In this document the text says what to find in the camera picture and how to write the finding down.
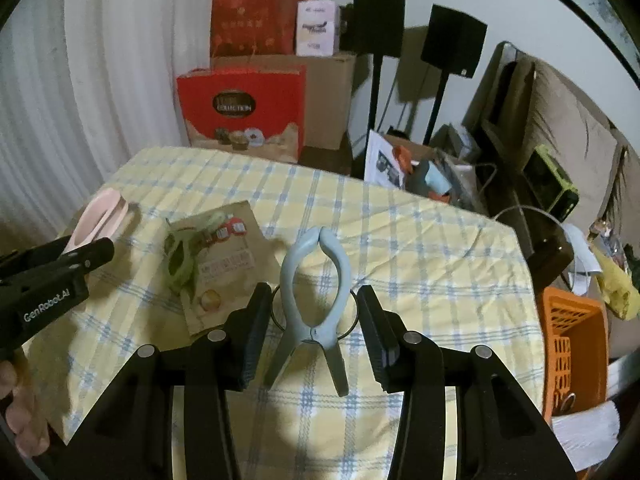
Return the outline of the person left hand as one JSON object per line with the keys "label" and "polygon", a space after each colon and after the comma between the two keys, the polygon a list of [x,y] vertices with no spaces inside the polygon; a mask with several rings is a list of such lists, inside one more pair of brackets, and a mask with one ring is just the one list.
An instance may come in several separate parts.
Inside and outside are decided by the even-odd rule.
{"label": "person left hand", "polygon": [[12,400],[6,409],[6,424],[13,432],[15,446],[27,458],[39,456],[50,445],[48,423],[36,399],[27,359],[17,350],[13,361],[1,362],[1,399]]}

